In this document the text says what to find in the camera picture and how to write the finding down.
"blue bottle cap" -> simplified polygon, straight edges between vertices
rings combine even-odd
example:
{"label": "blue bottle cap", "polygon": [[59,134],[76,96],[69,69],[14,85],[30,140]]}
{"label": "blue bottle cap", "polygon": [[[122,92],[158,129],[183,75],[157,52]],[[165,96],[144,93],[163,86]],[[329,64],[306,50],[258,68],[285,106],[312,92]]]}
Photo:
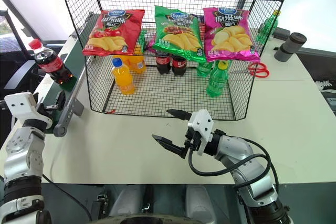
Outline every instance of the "blue bottle cap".
{"label": "blue bottle cap", "polygon": [[115,67],[120,67],[122,65],[122,61],[120,58],[114,58],[112,60],[112,64],[115,66]]}

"table surface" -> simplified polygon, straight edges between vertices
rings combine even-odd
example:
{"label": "table surface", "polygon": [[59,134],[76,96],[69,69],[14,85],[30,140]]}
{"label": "table surface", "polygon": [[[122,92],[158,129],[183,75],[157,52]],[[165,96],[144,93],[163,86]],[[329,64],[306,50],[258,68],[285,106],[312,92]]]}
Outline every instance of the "table surface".
{"label": "table surface", "polygon": [[[71,40],[60,54],[72,49],[75,42]],[[270,76],[255,79],[247,117],[237,122],[215,121],[214,129],[249,138],[264,146],[281,183],[336,181],[336,173],[332,172],[336,117],[296,55],[288,62],[279,62],[273,57],[274,46],[282,42],[272,39],[266,45],[261,59],[268,66]],[[50,86],[46,77],[39,92],[47,92],[48,82]],[[86,81],[82,82],[77,98],[85,105],[82,116],[72,117],[65,137],[48,134],[45,139],[44,174],[53,181],[80,184],[233,183],[230,174],[217,177],[194,174],[187,160],[166,151],[151,136],[165,136],[182,146],[187,121],[93,112]],[[2,148],[1,164],[5,158],[6,152]],[[199,170],[223,169],[220,162],[208,155],[194,155],[194,163]],[[0,174],[3,173],[3,165],[0,165]]]}

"potato chip bag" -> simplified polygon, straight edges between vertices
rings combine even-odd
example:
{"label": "potato chip bag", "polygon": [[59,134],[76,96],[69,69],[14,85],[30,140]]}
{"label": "potato chip bag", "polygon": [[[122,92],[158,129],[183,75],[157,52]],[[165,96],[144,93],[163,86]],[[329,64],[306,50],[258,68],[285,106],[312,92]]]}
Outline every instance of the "potato chip bag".
{"label": "potato chip bag", "polygon": [[156,39],[153,48],[205,62],[197,17],[177,9],[155,6]]}
{"label": "potato chip bag", "polygon": [[260,62],[251,40],[247,18],[249,11],[226,7],[203,8],[205,18],[205,57],[214,60]]}
{"label": "potato chip bag", "polygon": [[83,54],[131,55],[134,52],[144,10],[102,10]]}

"wire mesh basket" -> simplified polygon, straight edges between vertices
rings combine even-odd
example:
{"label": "wire mesh basket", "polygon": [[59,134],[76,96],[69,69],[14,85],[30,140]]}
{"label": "wire mesh basket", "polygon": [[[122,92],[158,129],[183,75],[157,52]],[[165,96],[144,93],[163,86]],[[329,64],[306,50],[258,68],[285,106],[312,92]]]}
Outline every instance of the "wire mesh basket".
{"label": "wire mesh basket", "polygon": [[[165,6],[203,15],[204,7],[230,7],[249,10],[251,38],[261,54],[264,46],[256,41],[259,27],[281,9],[284,0],[65,0],[82,47],[88,41],[101,10],[145,9],[142,29],[155,32],[154,7]],[[214,120],[240,120],[246,117],[254,77],[247,73],[248,62],[235,60],[228,69],[223,94],[206,94],[208,78],[196,74],[197,64],[187,62],[184,76],[160,75],[155,55],[145,53],[147,70],[134,74],[136,93],[122,95],[112,75],[112,56],[85,57],[91,109],[107,114],[169,117],[166,109],[197,111],[208,109]]]}

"red scissors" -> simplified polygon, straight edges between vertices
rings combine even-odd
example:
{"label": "red scissors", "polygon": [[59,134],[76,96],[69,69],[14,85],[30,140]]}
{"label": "red scissors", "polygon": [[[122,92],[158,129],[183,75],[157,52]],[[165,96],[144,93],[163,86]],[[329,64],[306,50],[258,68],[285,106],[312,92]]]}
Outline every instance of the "red scissors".
{"label": "red scissors", "polygon": [[261,62],[259,63],[251,63],[247,66],[247,70],[250,75],[258,77],[258,78],[266,78],[269,76],[269,71],[267,66]]}

